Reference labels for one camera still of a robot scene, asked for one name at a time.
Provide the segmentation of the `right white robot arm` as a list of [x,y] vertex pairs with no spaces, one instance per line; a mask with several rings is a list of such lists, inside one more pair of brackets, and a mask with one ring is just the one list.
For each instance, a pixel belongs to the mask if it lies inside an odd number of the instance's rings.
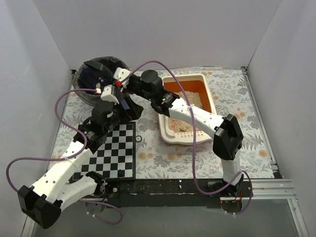
[[188,99],[182,99],[166,90],[162,79],[154,70],[144,71],[138,77],[126,69],[117,69],[114,78],[116,86],[124,92],[149,100],[158,114],[187,122],[212,138],[213,152],[222,163],[223,187],[208,192],[209,196],[224,190],[230,194],[240,192],[243,174],[239,155],[243,134],[234,115],[222,117],[191,105]]

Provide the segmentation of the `black litter scoop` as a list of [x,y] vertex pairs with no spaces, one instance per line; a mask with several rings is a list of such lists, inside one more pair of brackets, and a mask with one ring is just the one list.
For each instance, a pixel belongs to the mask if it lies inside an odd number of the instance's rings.
[[88,60],[85,61],[84,64],[94,70],[100,71],[104,76],[108,77],[108,78],[113,78],[114,73],[108,68],[106,67],[104,64],[94,61],[94,60]]

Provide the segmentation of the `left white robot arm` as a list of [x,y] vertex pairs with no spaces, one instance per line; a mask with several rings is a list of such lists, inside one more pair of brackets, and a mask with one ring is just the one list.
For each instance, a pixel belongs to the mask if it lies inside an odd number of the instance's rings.
[[108,134],[117,125],[139,119],[142,111],[143,107],[129,97],[119,104],[99,102],[90,117],[78,125],[77,134],[60,160],[31,186],[22,186],[18,190],[22,212],[43,229],[48,229],[74,202],[87,195],[101,195],[105,178],[95,171],[72,184],[68,180],[106,142]]

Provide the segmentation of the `white orange litter box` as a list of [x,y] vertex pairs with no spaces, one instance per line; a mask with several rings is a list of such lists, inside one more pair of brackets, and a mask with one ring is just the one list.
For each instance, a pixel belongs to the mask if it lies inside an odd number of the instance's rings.
[[[215,127],[219,126],[223,119],[217,115],[215,105],[211,96],[210,89],[207,85],[206,78],[203,74],[188,74],[176,76],[177,81],[172,76],[163,76],[162,82],[164,88],[170,92],[180,92],[181,89],[186,93],[192,92],[199,95],[201,107],[198,107],[197,101],[191,96],[189,97],[190,105],[187,105],[185,99],[177,99],[171,107],[170,115],[158,116],[160,134],[162,139],[170,144],[192,145],[194,139],[196,143],[210,141],[215,134]],[[171,128],[169,122],[174,120],[175,127],[178,123],[188,123],[192,125],[192,116],[194,116],[197,131],[179,131]]]

